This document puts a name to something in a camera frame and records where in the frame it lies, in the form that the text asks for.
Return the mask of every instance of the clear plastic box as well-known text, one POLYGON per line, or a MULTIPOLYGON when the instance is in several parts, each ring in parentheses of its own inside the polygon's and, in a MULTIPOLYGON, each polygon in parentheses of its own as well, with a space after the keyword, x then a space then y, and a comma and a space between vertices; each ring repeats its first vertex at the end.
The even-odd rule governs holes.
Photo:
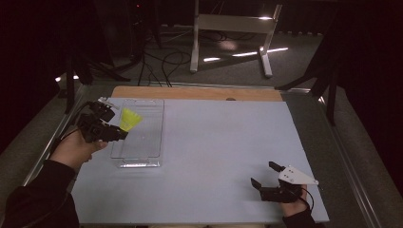
POLYGON ((162 165, 163 106, 163 100, 124 100, 120 109, 120 119, 124 108, 136 112, 143 119, 128 131, 125 140, 113 143, 110 157, 118 163, 119 167, 162 165))

